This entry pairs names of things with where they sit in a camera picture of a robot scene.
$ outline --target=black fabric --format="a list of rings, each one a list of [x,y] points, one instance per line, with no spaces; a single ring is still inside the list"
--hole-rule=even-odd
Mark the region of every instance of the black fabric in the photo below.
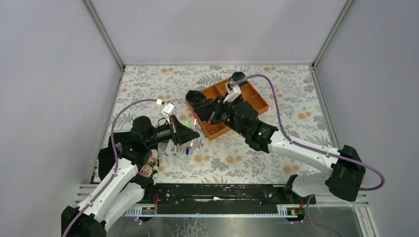
[[[117,147],[117,154],[119,156],[122,148],[125,146],[129,139],[129,132],[116,132],[114,133],[114,138],[115,146]],[[108,147],[101,149],[97,157],[99,160],[99,167],[97,168],[97,172],[99,174],[100,180],[103,180],[115,164],[115,156],[114,151],[112,150],[112,141],[110,136]]]
[[[201,106],[207,100],[206,96],[197,90],[190,90],[186,93],[186,100],[191,104],[193,108]]]

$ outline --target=wooden box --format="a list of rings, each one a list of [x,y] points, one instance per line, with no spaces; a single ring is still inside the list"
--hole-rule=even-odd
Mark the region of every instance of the wooden box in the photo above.
[[[222,80],[210,87],[201,90],[201,92],[207,97],[207,99],[215,99],[219,95],[224,96],[227,92],[225,84],[228,82],[229,79],[230,78]],[[242,91],[242,97],[244,101],[249,102],[253,109],[257,110],[259,115],[268,110],[268,103],[262,98],[262,96],[250,84],[250,82],[240,87],[240,89]],[[186,101],[186,104],[189,106],[189,109],[193,112],[194,108],[189,104],[189,102]],[[224,126],[222,123],[219,123],[217,125],[210,125],[207,122],[201,121],[199,117],[197,118],[197,122],[201,126],[202,131],[205,133],[205,135],[208,137],[210,141],[231,130],[230,128]]]

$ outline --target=white wall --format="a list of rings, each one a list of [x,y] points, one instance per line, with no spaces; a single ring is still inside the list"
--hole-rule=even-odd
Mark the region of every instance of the white wall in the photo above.
[[[0,0],[0,236],[60,236],[118,74],[80,0]]]
[[[356,1],[319,74],[343,144],[383,172],[369,192],[381,237],[417,236],[419,1]],[[368,172],[365,186],[378,183]]]
[[[127,64],[312,62],[345,0],[93,0]]]

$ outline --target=gray floor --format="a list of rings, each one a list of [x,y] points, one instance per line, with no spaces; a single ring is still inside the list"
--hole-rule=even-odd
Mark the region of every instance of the gray floor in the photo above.
[[[314,221],[336,228],[344,237],[362,237],[356,213],[350,208],[310,208]],[[147,222],[152,237],[317,237],[310,224],[291,225],[283,218],[154,218]],[[119,221],[108,233],[116,237]],[[319,227],[327,237],[336,237],[333,231]],[[146,237],[146,229],[133,218],[124,218],[121,237]]]

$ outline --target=floral tablecloth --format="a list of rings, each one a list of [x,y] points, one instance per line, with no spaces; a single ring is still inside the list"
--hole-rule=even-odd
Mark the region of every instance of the floral tablecloth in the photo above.
[[[160,98],[176,105],[179,121],[193,123],[185,103],[188,90],[201,90],[230,77],[235,71],[246,75],[264,74],[275,85],[273,95],[267,81],[253,78],[250,83],[269,104],[259,118],[278,126],[273,97],[278,98],[285,130],[292,136],[322,146],[330,139],[308,66],[128,66],[113,110],[113,118],[126,105],[144,98]],[[129,131],[132,121],[148,116],[157,125],[162,107],[145,102],[126,111],[116,123],[116,132]],[[187,155],[183,146],[178,154],[166,156],[166,144],[159,146],[160,183],[248,183],[284,184],[292,174],[318,172],[311,166],[281,155],[250,149],[244,138],[233,131],[209,141],[201,136]],[[110,127],[103,147],[108,144]]]

